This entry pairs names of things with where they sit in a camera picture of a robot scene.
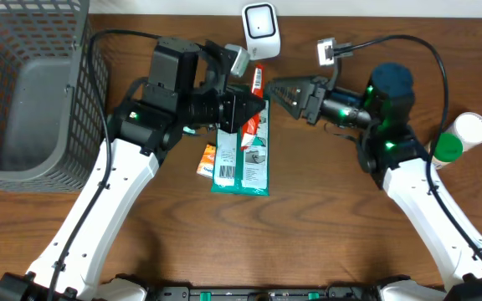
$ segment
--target teal package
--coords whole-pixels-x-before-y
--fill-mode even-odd
[[[228,134],[218,130],[213,168],[212,192],[249,196],[269,195],[269,102],[259,113],[259,126],[253,144],[241,150],[242,130]]]

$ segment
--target brown wooden surface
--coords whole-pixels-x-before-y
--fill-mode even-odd
[[[130,28],[203,42],[244,45],[239,17],[94,16],[97,28]],[[315,42],[364,42],[409,33],[434,44],[444,58],[451,91],[450,117],[482,115],[482,20],[419,18],[279,18],[281,54],[265,62],[266,79],[324,74]],[[110,103],[148,73],[155,43],[110,37]],[[365,87],[379,63],[406,64],[415,78],[411,125],[426,142],[439,122],[442,85],[428,51],[390,42],[355,52],[341,85]],[[354,145],[310,127],[273,105],[271,197],[211,193],[195,170],[206,138],[184,138],[136,200],[106,260],[102,279],[136,273],[149,281],[194,285],[326,285],[371,282],[397,273],[422,284],[440,277],[418,234],[400,209],[356,163]],[[449,191],[482,232],[482,145],[440,171]],[[0,277],[24,273],[59,229],[77,194],[0,192]]]

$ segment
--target red object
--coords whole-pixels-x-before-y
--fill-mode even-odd
[[[252,81],[252,94],[264,97],[264,66],[256,64],[254,71],[254,78]],[[246,150],[252,145],[254,137],[258,131],[259,114],[252,116],[252,118],[243,125],[243,138],[241,139],[241,151]]]

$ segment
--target white wall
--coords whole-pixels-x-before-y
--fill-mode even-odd
[[[90,13],[239,15],[258,0],[90,0]],[[281,16],[482,18],[482,0],[271,0]]]

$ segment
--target green lid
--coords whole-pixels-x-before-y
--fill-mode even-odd
[[[450,133],[442,133],[434,150],[436,159],[442,162],[453,162],[463,153],[463,146],[460,139]]]

